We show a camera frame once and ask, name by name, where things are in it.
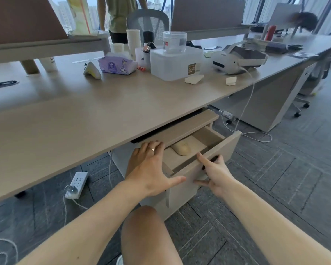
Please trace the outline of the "grey mesh office chair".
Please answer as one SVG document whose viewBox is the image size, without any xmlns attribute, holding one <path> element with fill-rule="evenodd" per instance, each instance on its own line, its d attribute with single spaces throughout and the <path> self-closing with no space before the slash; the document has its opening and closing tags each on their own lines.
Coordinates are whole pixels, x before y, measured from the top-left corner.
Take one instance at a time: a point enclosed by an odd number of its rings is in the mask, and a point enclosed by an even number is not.
<svg viewBox="0 0 331 265">
<path fill-rule="evenodd" d="M 154 41 L 163 40 L 163 32 L 170 31 L 168 16 L 155 9 L 138 9 L 133 11 L 126 18 L 127 29 L 140 30 L 140 40 L 144 43 L 143 32 L 154 33 Z"/>
</svg>

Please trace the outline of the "person's left hand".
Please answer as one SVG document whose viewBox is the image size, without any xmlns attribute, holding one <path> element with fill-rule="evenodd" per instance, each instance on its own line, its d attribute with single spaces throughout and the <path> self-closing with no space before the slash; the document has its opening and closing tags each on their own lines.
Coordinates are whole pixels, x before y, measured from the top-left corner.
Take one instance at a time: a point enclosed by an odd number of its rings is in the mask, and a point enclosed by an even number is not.
<svg viewBox="0 0 331 265">
<path fill-rule="evenodd" d="M 140 164 L 132 164 L 132 155 L 128 161 L 127 175 L 123 185 L 125 191 L 131 193 L 133 197 L 139 200 L 147 196 L 156 196 L 169 188 L 166 188 L 166 179 L 163 173 L 163 154 L 165 145 L 163 142 L 157 142 L 157 148 L 154 156 L 147 159 L 147 145 L 149 142 L 142 143 L 140 148 Z"/>
</svg>

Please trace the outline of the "beige wooden drawer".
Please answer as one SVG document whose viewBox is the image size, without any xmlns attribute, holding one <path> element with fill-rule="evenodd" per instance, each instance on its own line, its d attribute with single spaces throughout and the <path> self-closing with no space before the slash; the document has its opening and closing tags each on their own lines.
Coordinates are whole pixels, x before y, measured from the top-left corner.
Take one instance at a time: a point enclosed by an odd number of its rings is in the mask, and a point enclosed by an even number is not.
<svg viewBox="0 0 331 265">
<path fill-rule="evenodd" d="M 194 180 L 205 180 L 205 168 L 197 159 L 196 154 L 200 152 L 210 161 L 215 161 L 221 155 L 224 161 L 228 161 L 241 136 L 236 131 L 229 137 L 224 137 L 212 128 L 205 126 L 183 139 L 190 147 L 186 156 L 177 154 L 171 147 L 166 148 L 163 162 L 172 174 L 170 177 L 185 176 L 186 182 L 172 187 L 164 193 L 164 205 L 166 209 L 176 209 L 186 203 L 198 190 Z"/>
</svg>

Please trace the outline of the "beige computer mouse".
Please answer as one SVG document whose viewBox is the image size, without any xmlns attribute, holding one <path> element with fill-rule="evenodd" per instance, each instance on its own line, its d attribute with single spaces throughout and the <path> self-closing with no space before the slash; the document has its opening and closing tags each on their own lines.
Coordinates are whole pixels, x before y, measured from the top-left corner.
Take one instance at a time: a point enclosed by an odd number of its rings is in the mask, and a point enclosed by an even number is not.
<svg viewBox="0 0 331 265">
<path fill-rule="evenodd" d="M 186 141 L 179 141 L 170 147 L 180 156 L 188 156 L 191 152 L 190 145 Z"/>
</svg>

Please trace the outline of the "printed white paper cup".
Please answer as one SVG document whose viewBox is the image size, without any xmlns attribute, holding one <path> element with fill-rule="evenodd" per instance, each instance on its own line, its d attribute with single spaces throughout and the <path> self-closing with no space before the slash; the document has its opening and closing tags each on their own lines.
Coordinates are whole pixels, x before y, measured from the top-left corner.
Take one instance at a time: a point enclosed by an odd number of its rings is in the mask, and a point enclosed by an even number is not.
<svg viewBox="0 0 331 265">
<path fill-rule="evenodd" d="M 41 57 L 38 59 L 47 73 L 57 72 L 58 68 L 54 57 Z"/>
</svg>

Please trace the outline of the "white desk partition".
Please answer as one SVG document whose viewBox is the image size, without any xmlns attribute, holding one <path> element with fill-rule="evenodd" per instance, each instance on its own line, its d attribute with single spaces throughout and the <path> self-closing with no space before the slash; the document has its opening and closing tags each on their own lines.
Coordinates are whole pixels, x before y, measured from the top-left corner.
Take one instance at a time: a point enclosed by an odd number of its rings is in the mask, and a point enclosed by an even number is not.
<svg viewBox="0 0 331 265">
<path fill-rule="evenodd" d="M 295 28 L 301 8 L 301 4 L 278 3 L 270 20 L 265 25 L 276 26 L 277 30 Z"/>
</svg>

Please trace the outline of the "flat white foam piece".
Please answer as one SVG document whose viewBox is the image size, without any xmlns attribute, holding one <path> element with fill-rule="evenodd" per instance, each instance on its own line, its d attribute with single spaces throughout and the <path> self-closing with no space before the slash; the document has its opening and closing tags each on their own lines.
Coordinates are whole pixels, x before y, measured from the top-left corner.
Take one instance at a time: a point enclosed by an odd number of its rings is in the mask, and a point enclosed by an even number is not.
<svg viewBox="0 0 331 265">
<path fill-rule="evenodd" d="M 188 84 L 195 85 L 204 78 L 204 75 L 192 75 L 185 78 L 184 82 Z"/>
</svg>

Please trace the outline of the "person's bare leg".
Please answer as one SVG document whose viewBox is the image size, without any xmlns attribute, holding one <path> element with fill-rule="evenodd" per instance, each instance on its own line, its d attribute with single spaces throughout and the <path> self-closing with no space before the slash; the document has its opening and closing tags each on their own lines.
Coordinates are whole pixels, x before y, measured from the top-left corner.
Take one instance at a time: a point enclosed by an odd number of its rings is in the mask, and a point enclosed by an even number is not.
<svg viewBox="0 0 331 265">
<path fill-rule="evenodd" d="M 124 265 L 183 265 L 169 232 L 150 206 L 141 206 L 125 219 L 121 229 Z"/>
</svg>

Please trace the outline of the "dark printed leaflet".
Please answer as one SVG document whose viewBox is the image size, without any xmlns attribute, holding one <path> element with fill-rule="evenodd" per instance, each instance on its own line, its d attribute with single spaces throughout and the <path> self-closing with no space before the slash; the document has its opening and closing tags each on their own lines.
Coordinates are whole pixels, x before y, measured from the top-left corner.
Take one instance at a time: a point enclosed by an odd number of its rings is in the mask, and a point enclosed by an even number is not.
<svg viewBox="0 0 331 265">
<path fill-rule="evenodd" d="M 307 52 L 296 52 L 291 54 L 290 56 L 299 59 L 304 59 L 304 58 L 318 57 L 318 54 L 307 53 Z"/>
</svg>

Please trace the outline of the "black bottle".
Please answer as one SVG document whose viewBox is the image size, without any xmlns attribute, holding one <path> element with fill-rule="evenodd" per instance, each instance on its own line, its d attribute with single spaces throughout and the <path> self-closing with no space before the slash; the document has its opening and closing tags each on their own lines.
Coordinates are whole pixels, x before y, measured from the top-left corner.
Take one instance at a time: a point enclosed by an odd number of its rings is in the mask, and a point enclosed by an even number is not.
<svg viewBox="0 0 331 265">
<path fill-rule="evenodd" d="M 143 52 L 149 53 L 151 49 L 156 49 L 154 44 L 154 33 L 152 31 L 143 31 L 143 41 Z"/>
</svg>

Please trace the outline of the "white plastic storage box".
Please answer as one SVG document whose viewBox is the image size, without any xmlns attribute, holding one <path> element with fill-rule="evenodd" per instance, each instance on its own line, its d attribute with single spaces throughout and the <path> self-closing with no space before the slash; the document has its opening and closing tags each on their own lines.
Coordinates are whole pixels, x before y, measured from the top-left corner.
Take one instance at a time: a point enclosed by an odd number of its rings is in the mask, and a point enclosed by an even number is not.
<svg viewBox="0 0 331 265">
<path fill-rule="evenodd" d="M 186 47 L 182 53 L 169 54 L 164 49 L 150 51 L 151 74 L 164 80 L 174 81 L 200 74 L 204 60 L 203 49 Z"/>
</svg>

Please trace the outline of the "white power strip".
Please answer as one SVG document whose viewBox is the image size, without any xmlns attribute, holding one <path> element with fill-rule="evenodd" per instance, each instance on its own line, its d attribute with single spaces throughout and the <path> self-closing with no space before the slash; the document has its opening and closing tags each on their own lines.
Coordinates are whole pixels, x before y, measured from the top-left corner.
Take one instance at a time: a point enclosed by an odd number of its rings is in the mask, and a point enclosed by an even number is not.
<svg viewBox="0 0 331 265">
<path fill-rule="evenodd" d="M 85 186 L 85 183 L 88 178 L 88 172 L 76 172 L 70 185 L 73 185 L 80 189 L 80 194 L 82 193 L 82 190 Z"/>
</svg>

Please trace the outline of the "white yellow wedge object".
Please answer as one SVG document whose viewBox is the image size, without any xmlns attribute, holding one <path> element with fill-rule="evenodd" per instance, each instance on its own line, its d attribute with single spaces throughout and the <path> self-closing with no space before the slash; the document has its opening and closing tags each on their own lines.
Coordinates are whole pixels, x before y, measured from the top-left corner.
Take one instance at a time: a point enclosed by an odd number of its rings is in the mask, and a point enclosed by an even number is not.
<svg viewBox="0 0 331 265">
<path fill-rule="evenodd" d="M 84 72 L 83 75 L 85 76 L 92 76 L 96 80 L 101 80 L 102 76 L 100 71 L 97 69 L 97 67 L 92 62 L 86 62 L 84 64 Z"/>
</svg>

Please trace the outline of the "clear plastic bottle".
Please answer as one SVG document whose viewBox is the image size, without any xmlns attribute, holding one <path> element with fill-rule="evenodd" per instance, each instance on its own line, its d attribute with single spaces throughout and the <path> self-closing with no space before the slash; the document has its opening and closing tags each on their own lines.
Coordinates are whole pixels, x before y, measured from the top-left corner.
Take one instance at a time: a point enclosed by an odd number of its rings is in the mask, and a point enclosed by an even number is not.
<svg viewBox="0 0 331 265">
<path fill-rule="evenodd" d="M 220 113 L 220 115 L 224 116 L 228 120 L 231 120 L 231 121 L 235 121 L 236 120 L 236 117 L 232 113 L 230 113 L 230 112 L 227 112 L 227 111 L 221 110 L 221 109 L 219 109 L 218 112 Z"/>
</svg>

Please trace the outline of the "black flat items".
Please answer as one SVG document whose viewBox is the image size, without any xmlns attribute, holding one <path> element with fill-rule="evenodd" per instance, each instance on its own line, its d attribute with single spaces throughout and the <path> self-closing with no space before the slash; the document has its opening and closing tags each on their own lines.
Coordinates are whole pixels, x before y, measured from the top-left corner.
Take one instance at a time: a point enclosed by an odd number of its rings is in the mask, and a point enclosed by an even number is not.
<svg viewBox="0 0 331 265">
<path fill-rule="evenodd" d="M 287 54 L 297 52 L 302 49 L 303 46 L 299 44 L 284 44 L 270 41 L 269 43 L 267 43 L 264 52 L 273 54 Z"/>
</svg>

